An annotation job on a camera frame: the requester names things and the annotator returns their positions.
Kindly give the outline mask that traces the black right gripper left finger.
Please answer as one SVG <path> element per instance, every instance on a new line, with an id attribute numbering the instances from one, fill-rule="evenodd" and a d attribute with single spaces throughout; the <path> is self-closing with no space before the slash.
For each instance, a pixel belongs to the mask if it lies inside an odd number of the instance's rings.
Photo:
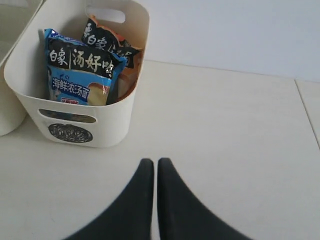
<path id="1" fill-rule="evenodd" d="M 68 240 L 150 240 L 154 202 L 154 163 L 143 158 L 120 195 Z"/>

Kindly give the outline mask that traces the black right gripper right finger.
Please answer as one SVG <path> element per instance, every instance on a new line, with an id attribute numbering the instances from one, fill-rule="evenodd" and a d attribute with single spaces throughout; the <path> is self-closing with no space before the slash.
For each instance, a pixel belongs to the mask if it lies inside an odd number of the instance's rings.
<path id="1" fill-rule="evenodd" d="M 157 167 L 157 215 L 162 240 L 248 240 L 212 213 L 188 188 L 170 158 Z"/>

